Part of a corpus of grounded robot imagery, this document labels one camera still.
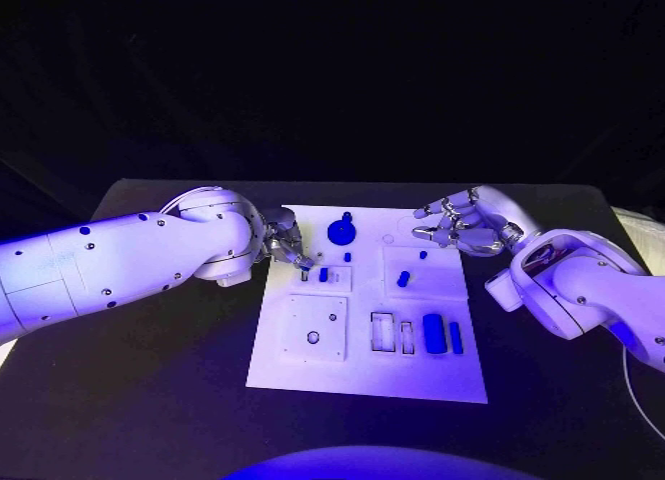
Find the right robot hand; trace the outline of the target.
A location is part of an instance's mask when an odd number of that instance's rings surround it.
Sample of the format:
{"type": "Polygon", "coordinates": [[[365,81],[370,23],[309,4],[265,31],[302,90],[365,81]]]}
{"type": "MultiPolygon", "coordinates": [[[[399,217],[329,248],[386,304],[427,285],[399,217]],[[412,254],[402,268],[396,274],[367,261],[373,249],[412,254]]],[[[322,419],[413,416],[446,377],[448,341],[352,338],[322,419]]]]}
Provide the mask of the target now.
{"type": "Polygon", "coordinates": [[[543,234],[543,228],[515,200],[488,185],[472,187],[422,206],[417,220],[440,217],[435,226],[419,226],[413,236],[455,247],[474,257],[515,255],[543,234]]]}

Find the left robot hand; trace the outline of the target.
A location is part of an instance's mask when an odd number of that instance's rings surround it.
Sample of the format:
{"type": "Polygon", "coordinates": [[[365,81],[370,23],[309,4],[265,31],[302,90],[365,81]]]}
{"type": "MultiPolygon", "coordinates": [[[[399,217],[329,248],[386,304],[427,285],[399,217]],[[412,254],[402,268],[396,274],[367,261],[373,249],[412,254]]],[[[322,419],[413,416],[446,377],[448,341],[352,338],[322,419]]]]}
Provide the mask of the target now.
{"type": "Polygon", "coordinates": [[[270,257],[292,264],[299,270],[309,271],[314,260],[303,253],[303,239],[295,212],[285,207],[263,211],[266,237],[263,246],[270,257]]]}

